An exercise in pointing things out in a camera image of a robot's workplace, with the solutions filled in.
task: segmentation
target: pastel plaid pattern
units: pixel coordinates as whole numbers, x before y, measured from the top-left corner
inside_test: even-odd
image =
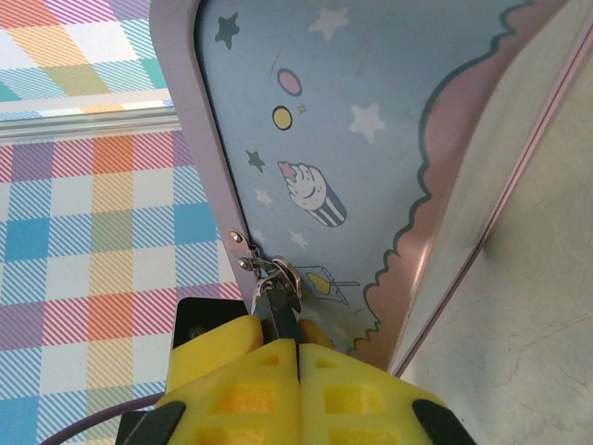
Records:
[[[2,0],[0,121],[47,115],[2,113],[2,102],[165,88],[148,29],[149,3]],[[99,106],[113,109],[125,107]]]
[[[177,300],[239,298],[181,132],[0,146],[0,259],[0,437],[13,445],[163,390]],[[117,427],[72,442],[112,443]]]

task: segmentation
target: silver metal surface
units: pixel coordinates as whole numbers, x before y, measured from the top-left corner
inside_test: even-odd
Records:
[[[231,235],[231,238],[233,239],[233,241],[237,244],[242,243],[244,240],[243,236],[240,233],[238,233],[236,230],[231,230],[229,232],[229,234]]]
[[[249,261],[246,261],[244,259],[240,259],[237,260],[237,264],[239,264],[239,267],[245,271],[251,271],[252,267],[251,264],[249,264]]]
[[[178,130],[175,108],[147,108],[109,113],[0,122],[0,144],[85,136]]]

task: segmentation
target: printed illustration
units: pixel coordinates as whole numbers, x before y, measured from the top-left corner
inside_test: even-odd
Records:
[[[297,234],[292,230],[290,231],[290,239],[294,243],[297,243],[298,246],[302,249],[309,245],[309,243],[305,240],[305,237],[302,234]]]
[[[343,7],[338,11],[330,11],[328,9],[322,8],[319,12],[319,18],[315,23],[311,23],[309,26],[309,31],[321,31],[323,32],[323,38],[326,42],[332,40],[334,37],[335,29],[339,26],[346,26],[350,22],[348,17],[346,17],[348,13],[348,8]]]
[[[239,33],[239,27],[237,26],[238,12],[232,14],[228,19],[219,17],[219,31],[214,37],[215,42],[223,41],[228,49],[233,46],[233,36]]]
[[[356,281],[335,281],[330,272],[323,266],[297,267],[298,273],[303,278],[305,295],[315,299],[330,299],[348,305],[341,287],[360,286]]]
[[[385,129],[385,122],[379,118],[379,104],[372,104],[368,108],[353,105],[352,114],[354,114],[354,121],[350,125],[350,131],[364,134],[369,144],[374,144],[374,133]]]
[[[266,165],[266,163],[259,157],[259,152],[249,150],[245,150],[245,152],[249,156],[249,161],[247,163],[253,165],[260,173],[263,173],[263,166]]]
[[[280,68],[276,75],[278,83],[282,89],[289,95],[299,97],[303,93],[303,87],[297,75],[288,68]]]
[[[268,196],[268,192],[266,192],[265,190],[261,191],[256,188],[256,195],[258,196],[257,200],[259,202],[265,205],[268,209],[271,207],[271,199]]]
[[[271,120],[278,130],[286,131],[293,126],[293,115],[290,114],[287,107],[282,105],[273,110]]]
[[[337,227],[346,221],[346,208],[325,182],[322,173],[305,164],[278,162],[292,200],[326,227]]]

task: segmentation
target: purple cable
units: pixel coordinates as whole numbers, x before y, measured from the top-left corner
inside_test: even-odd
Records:
[[[78,422],[65,427],[58,431],[51,438],[47,438],[40,445],[59,445],[66,440],[72,439],[77,434],[81,434],[93,426],[106,422],[113,417],[124,414],[126,411],[139,410],[157,403],[158,399],[165,395],[164,392],[159,392],[151,396],[141,397],[140,399],[128,400],[119,405],[110,406],[103,411],[89,415],[88,417],[79,420]]]

